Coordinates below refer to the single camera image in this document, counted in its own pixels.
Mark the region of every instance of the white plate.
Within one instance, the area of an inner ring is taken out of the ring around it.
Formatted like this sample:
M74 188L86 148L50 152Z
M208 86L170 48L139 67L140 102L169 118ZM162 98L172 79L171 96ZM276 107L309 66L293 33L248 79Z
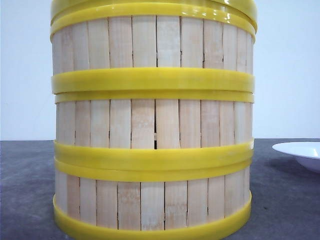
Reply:
M306 169L320 174L320 142L284 142L272 148L278 152L295 156Z

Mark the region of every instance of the white wall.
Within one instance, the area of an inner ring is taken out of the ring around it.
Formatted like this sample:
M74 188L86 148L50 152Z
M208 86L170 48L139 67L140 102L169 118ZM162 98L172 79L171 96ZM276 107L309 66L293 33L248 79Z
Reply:
M320 138L319 0L256 0L253 134ZM1 1L1 139L55 138L50 0Z

